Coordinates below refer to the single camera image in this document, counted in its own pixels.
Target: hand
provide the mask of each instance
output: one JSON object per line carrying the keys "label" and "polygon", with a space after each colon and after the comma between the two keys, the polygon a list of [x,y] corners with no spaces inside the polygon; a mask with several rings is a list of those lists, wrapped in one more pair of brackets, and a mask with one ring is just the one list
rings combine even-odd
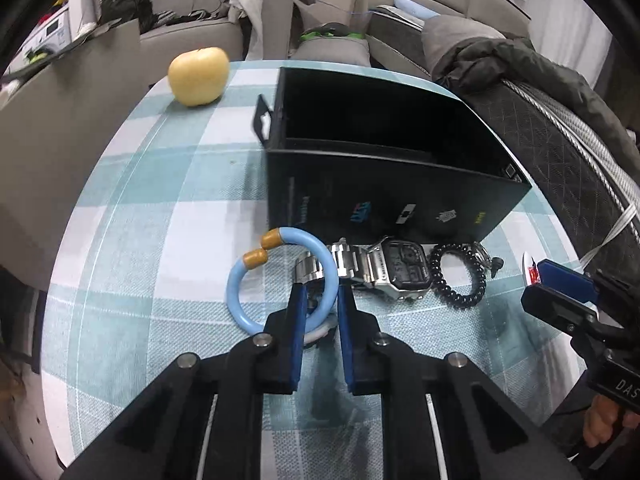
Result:
{"label": "hand", "polygon": [[[596,395],[593,397],[591,407],[584,417],[582,436],[589,447],[604,444],[613,434],[613,425],[618,420],[618,406],[609,397]],[[622,426],[634,430],[640,424],[640,415],[627,411],[622,419]]]}

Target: yellow apple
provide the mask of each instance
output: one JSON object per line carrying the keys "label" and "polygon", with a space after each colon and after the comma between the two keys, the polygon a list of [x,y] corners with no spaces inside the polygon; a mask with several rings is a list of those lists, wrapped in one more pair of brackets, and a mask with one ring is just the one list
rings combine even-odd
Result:
{"label": "yellow apple", "polygon": [[216,46],[191,50],[171,62],[167,75],[181,104],[205,105],[222,95],[229,77],[229,58]]}

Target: tablecloth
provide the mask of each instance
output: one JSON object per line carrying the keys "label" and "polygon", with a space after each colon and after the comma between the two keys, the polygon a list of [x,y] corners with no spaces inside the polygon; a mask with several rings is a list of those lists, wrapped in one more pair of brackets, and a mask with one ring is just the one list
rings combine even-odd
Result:
{"label": "tablecloth", "polygon": [[[222,98],[187,109],[164,79],[132,111],[88,179],[68,222],[47,297],[42,387],[58,455],[70,463],[178,354],[205,358],[245,334],[224,303],[228,270],[267,226],[264,154],[251,128],[256,99],[273,105],[280,66],[361,73],[446,90],[393,72],[299,61],[234,62]],[[568,338],[520,306],[521,260],[575,267],[558,219],[534,188],[482,241],[504,267],[474,308],[356,291],[384,332],[415,351],[467,354],[535,422],[581,372]],[[271,251],[242,283],[245,310],[264,322],[287,303],[300,248]],[[456,290],[469,276],[442,262]],[[304,352],[299,390],[265,396],[263,478],[381,478],[377,396],[346,391],[338,337]]]}

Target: watch face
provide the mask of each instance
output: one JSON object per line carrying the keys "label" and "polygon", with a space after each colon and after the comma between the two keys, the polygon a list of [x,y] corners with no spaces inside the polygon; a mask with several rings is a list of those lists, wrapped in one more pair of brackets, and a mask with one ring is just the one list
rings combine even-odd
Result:
{"label": "watch face", "polygon": [[429,288],[431,277],[422,246],[404,240],[382,242],[389,281],[399,290]]}

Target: blue logo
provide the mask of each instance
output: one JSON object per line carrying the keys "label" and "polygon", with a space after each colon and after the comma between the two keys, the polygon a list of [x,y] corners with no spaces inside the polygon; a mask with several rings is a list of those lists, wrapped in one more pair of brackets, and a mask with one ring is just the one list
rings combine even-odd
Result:
{"label": "blue logo", "polygon": [[361,224],[369,218],[369,213],[371,213],[371,202],[357,203],[356,207],[353,209],[350,220]]}

